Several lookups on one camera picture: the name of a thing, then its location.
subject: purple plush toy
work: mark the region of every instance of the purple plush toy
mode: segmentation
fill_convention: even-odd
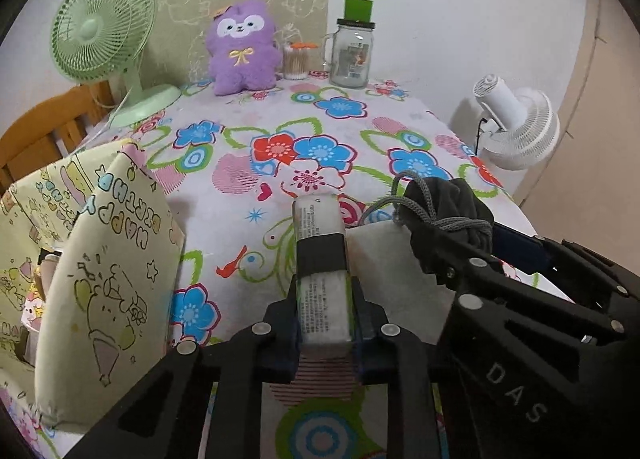
[[[275,23],[263,1],[234,4],[217,17],[207,33],[205,45],[212,55],[209,74],[218,96],[243,89],[271,89],[282,53],[274,46]]]

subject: yellow bow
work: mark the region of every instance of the yellow bow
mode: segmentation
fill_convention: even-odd
[[[238,49],[234,49],[233,51],[229,52],[229,58],[235,58],[237,57],[238,60],[236,60],[236,63],[234,64],[234,67],[238,64],[248,64],[249,61],[246,59],[245,55],[250,55],[250,54],[254,54],[254,48],[246,48],[246,49],[242,49],[242,51],[238,51]]]

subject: wooden chair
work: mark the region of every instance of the wooden chair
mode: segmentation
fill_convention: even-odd
[[[96,100],[113,104],[108,82],[78,85],[18,118],[0,138],[0,195],[12,182],[62,158],[54,134],[68,152],[74,150],[86,135],[82,116],[95,125],[109,112]]]

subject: blue star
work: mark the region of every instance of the blue star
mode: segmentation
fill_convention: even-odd
[[[262,208],[256,210],[255,208],[249,212],[249,215],[245,217],[245,219],[249,219],[249,222],[255,221],[258,224],[258,221],[262,219],[262,216],[265,215],[266,212],[262,211]]]

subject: small rectangular package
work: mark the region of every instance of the small rectangular package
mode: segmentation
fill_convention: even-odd
[[[338,199],[300,197],[293,203],[293,219],[302,352],[316,359],[345,356],[351,350],[353,309]]]

